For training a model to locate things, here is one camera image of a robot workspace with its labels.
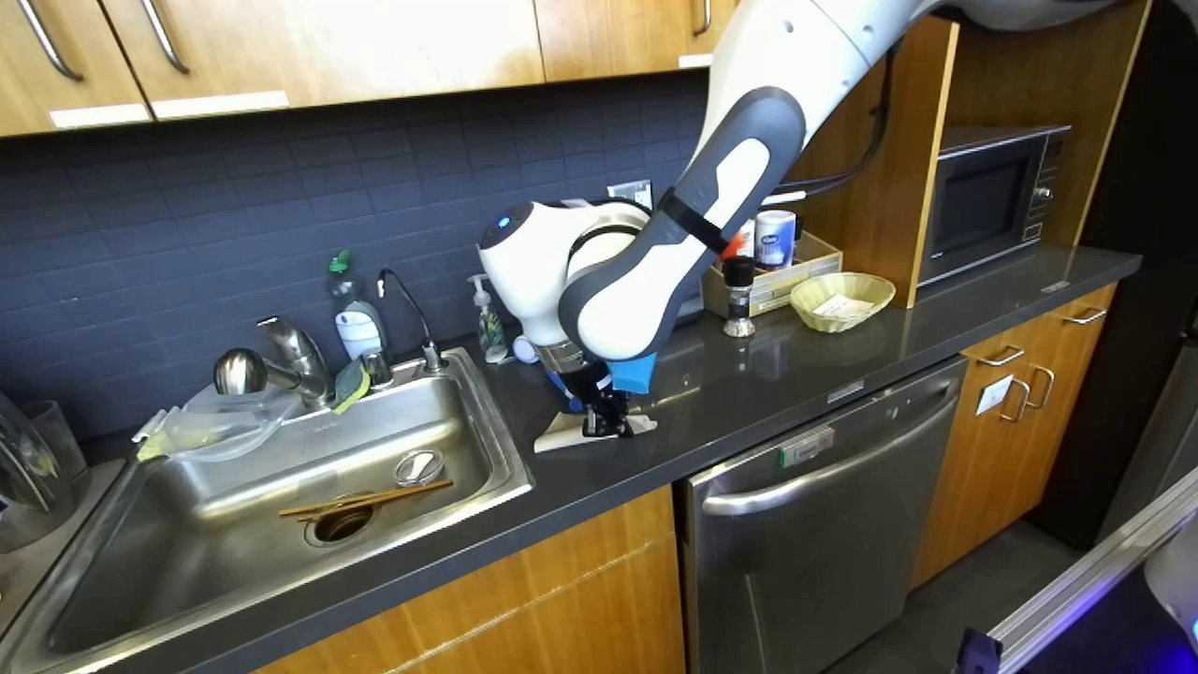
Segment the microwave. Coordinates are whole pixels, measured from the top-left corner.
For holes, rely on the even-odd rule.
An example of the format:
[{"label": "microwave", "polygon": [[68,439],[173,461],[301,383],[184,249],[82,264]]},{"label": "microwave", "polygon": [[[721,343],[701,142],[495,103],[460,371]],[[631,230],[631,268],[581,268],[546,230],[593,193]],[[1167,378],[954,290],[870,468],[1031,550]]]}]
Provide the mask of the microwave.
[{"label": "microwave", "polygon": [[948,128],[920,288],[1041,242],[1067,124]]}]

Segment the dishwasher handle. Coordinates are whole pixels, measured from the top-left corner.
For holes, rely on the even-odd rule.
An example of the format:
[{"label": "dishwasher handle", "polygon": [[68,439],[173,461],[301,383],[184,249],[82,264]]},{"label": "dishwasher handle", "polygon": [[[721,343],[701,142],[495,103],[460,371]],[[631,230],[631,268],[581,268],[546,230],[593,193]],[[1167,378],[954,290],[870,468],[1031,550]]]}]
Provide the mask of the dishwasher handle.
[{"label": "dishwasher handle", "polygon": [[954,386],[938,390],[938,405],[925,413],[925,418],[917,418],[915,428],[905,428],[902,434],[848,455],[848,461],[840,461],[840,464],[828,464],[820,470],[805,470],[796,480],[785,480],[785,483],[775,483],[775,488],[765,488],[765,490],[745,490],[745,494],[705,494],[705,511],[707,515],[751,515],[751,511],[767,511],[767,510],[781,510],[785,500],[817,490],[820,483],[830,483],[860,464],[871,464],[896,450],[902,450],[905,441],[915,441],[917,434],[932,431],[937,423],[944,423],[944,415],[949,415],[954,406]]}]

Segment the sink basin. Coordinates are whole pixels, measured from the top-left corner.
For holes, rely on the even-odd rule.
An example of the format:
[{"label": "sink basin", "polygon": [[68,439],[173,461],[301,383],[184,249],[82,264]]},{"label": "sink basin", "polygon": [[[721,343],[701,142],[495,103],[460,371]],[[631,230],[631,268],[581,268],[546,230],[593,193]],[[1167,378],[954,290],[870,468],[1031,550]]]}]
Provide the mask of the sink basin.
[{"label": "sink basin", "polygon": [[[281,515],[447,480],[348,515]],[[405,361],[393,386],[342,415],[306,413],[244,446],[130,464],[21,615],[9,667],[120,662],[525,490],[529,468],[483,373],[467,353],[447,348],[440,373]]]}]

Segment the backsplash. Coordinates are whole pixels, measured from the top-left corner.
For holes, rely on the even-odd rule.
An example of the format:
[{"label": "backsplash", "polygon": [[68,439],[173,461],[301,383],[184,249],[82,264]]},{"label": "backsplash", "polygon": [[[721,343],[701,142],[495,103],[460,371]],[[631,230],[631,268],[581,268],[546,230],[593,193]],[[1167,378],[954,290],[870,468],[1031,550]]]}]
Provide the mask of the backsplash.
[{"label": "backsplash", "polygon": [[[477,235],[529,199],[670,183],[694,74],[0,142],[0,390],[75,434],[138,428],[283,314],[334,353],[326,258],[395,268],[437,336],[477,328]],[[395,356],[417,322],[393,307]]]}]

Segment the yellow bowl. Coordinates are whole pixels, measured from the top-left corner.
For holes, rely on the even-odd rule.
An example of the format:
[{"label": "yellow bowl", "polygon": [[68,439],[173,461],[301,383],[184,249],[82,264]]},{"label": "yellow bowl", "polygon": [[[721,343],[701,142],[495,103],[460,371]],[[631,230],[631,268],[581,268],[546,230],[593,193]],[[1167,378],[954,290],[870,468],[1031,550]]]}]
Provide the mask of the yellow bowl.
[{"label": "yellow bowl", "polygon": [[820,272],[790,288],[790,307],[817,333],[846,333],[890,300],[896,284],[871,272]]}]

